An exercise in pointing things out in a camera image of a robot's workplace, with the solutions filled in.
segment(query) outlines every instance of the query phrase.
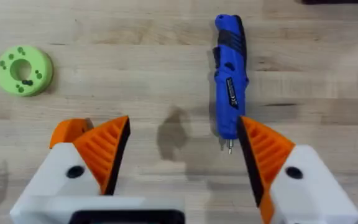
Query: green 3d printed part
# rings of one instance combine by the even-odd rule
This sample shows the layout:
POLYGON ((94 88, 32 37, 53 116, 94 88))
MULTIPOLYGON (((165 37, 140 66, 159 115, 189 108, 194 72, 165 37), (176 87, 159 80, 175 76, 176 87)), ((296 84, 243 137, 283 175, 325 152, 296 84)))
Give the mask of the green 3d printed part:
POLYGON ((47 54, 31 46, 15 46, 0 58, 0 86, 17 96, 34 96, 49 86, 53 75, 52 63, 47 54), (31 66, 30 74, 19 75, 25 63, 31 66))

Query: orange 3d printed part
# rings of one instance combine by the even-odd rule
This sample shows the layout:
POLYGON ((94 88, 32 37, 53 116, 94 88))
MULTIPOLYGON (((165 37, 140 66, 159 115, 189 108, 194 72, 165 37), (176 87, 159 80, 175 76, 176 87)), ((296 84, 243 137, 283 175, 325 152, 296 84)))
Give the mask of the orange 3d printed part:
POLYGON ((55 128, 49 148, 60 142, 72 142, 98 181, 101 193, 112 195, 130 134, 128 116, 93 129, 89 129, 85 119, 69 119, 55 128))

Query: hole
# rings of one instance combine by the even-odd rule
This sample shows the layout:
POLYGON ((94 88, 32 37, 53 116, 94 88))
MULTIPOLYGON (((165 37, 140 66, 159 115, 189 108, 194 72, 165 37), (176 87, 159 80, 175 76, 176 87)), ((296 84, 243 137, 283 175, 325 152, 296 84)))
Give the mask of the hole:
POLYGON ((66 176, 70 179, 74 179, 74 178, 77 178, 77 177, 80 177, 81 175, 83 175, 84 172, 85 172, 84 167, 73 166, 67 171, 66 176))
POLYGON ((18 81, 26 80, 31 73, 31 65, 27 60, 19 59, 12 63, 11 75, 18 81))
POLYGON ((232 63, 226 62, 226 63, 224 64, 224 66, 226 66, 226 68, 228 68, 228 69, 234 71, 234 65, 233 65, 232 63))
POLYGON ((285 172, 287 173, 288 176, 290 176, 291 178, 300 180, 303 178, 303 173, 301 170, 299 170, 296 167, 287 167, 285 169, 285 172))

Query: black screw hole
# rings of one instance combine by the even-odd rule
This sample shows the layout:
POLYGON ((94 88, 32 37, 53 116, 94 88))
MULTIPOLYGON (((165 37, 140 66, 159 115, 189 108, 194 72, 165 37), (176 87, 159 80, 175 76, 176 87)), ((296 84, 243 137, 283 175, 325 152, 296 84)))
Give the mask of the black screw hole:
POLYGON ((301 170, 299 170, 299 168, 296 167, 287 167, 285 169, 285 172, 287 173, 288 176, 290 176, 291 178, 300 180, 303 178, 303 173, 301 170))
POLYGON ((234 65, 232 64, 232 63, 230 63, 230 62, 226 62, 225 64, 224 64, 224 66, 226 66, 226 68, 228 68, 228 69, 230 69, 230 70, 232 70, 232 71, 234 71, 234 65))
POLYGON ((70 179, 75 179, 77 177, 80 177, 81 175, 83 175, 85 172, 84 167, 82 166, 73 166, 71 167, 67 173, 66 176, 70 179))

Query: ridged surface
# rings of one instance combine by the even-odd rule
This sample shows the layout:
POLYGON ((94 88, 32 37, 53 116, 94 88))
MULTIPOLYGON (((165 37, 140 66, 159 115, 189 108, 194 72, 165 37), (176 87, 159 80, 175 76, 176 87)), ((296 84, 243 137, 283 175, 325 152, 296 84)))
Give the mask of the ridged surface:
POLYGON ((108 121, 73 142, 102 191, 110 178, 118 142, 126 120, 127 116, 108 121))

